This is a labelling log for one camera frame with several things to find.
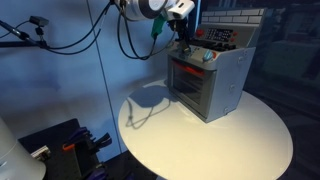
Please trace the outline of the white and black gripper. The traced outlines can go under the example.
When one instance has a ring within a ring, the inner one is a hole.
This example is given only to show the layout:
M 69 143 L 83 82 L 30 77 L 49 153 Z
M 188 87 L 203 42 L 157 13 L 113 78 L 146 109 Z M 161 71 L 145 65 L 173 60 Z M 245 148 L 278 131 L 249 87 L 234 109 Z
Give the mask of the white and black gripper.
M 165 5 L 165 19 L 172 31 L 180 28 L 180 22 L 189 15 L 194 9 L 195 4 L 192 0 L 167 0 Z M 178 32 L 177 42 L 182 52 L 191 52 L 189 33 L 186 31 Z

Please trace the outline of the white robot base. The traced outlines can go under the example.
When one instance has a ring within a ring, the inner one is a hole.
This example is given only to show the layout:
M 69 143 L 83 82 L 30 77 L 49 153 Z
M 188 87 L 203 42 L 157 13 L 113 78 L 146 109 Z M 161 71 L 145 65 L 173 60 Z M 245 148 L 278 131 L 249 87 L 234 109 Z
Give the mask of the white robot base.
M 46 166 L 34 159 L 0 118 L 0 180 L 43 180 Z

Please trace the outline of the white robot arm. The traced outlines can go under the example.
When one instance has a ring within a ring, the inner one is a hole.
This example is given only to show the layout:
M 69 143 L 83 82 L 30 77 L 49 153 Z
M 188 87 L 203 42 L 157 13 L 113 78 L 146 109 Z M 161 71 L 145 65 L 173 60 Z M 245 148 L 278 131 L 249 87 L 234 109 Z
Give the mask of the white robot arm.
M 124 0 L 124 17 L 129 21 L 153 20 L 151 37 L 156 40 L 165 22 L 178 34 L 183 51 L 189 50 L 187 16 L 194 9 L 192 0 Z

